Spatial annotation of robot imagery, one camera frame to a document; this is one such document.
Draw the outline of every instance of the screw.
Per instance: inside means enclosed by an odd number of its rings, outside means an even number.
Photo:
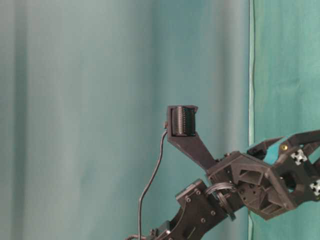
[[[283,144],[283,145],[281,145],[281,149],[282,149],[283,151],[286,151],[286,150],[288,150],[288,146],[285,145],[285,144]]]

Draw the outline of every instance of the green backdrop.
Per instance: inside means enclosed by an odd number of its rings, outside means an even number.
[[[248,1],[1,0],[0,239],[123,240],[167,105],[215,157],[248,145]],[[204,172],[165,143],[143,233]],[[247,211],[205,240],[246,240]]]
[[[320,2],[250,3],[254,140],[319,129]],[[318,240],[319,213],[320,205],[308,202],[269,221],[251,214],[252,239]]]

